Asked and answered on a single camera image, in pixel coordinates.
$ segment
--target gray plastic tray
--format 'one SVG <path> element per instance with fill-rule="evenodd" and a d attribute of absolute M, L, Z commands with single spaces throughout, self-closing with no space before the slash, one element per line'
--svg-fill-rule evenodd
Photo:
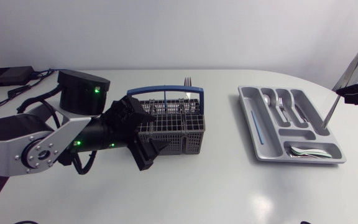
<path fill-rule="evenodd" d="M 239 86 L 240 102 L 246 117 L 255 153 L 260 161 L 341 164 L 346 162 L 332 132 L 321 128 L 323 119 L 304 91 L 292 88 Z M 266 104 L 263 95 L 270 97 Z M 287 116 L 282 113 L 281 97 Z M 303 112 L 301 118 L 295 105 Z M 290 147 L 323 149 L 332 158 L 291 157 Z"/>

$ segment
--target power adapter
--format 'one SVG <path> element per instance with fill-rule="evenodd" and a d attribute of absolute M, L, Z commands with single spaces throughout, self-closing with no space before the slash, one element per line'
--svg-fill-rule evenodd
<path fill-rule="evenodd" d="M 0 86 L 25 85 L 33 72 L 31 66 L 0 68 Z"/>

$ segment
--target dish rack cutlery basket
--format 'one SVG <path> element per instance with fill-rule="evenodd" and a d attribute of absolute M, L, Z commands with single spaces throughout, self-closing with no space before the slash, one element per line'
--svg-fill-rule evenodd
<path fill-rule="evenodd" d="M 149 139 L 170 141 L 160 155 L 199 154 L 205 132 L 204 90 L 193 86 L 148 86 L 128 90 L 127 95 L 138 95 L 156 91 L 164 92 L 164 100 L 141 100 L 143 109 L 156 120 L 138 127 L 143 142 Z M 166 91 L 198 93 L 198 99 L 165 98 Z"/>

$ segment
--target white table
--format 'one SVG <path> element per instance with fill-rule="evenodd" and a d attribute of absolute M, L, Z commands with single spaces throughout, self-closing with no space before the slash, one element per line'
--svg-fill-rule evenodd
<path fill-rule="evenodd" d="M 11 177 L 0 193 L 0 223 L 358 223 L 358 106 L 342 99 L 329 124 L 345 164 L 260 162 L 237 87 L 301 88 L 323 116 L 336 98 L 330 90 L 256 70 L 85 72 L 111 80 L 106 108 L 128 89 L 181 85 L 191 77 L 193 86 L 205 92 L 201 153 L 159 156 L 140 172 L 128 149 L 111 149 L 99 151 L 86 175 L 55 164 L 39 174 Z M 0 108 L 0 117 L 14 114 L 26 98 L 51 90 L 56 79 L 48 78 Z M 11 88 L 0 88 L 0 100 Z"/>

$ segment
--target fork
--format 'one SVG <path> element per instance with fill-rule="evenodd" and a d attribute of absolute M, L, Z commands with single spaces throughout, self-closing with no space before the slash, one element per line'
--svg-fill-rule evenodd
<path fill-rule="evenodd" d="M 281 98 L 281 97 L 278 98 L 278 107 L 280 108 L 281 112 L 283 113 L 285 119 L 288 121 L 288 113 L 284 109 L 283 98 Z"/>
<path fill-rule="evenodd" d="M 185 78 L 185 86 L 191 86 L 191 77 Z M 186 93 L 187 98 L 190 100 L 191 93 Z"/>

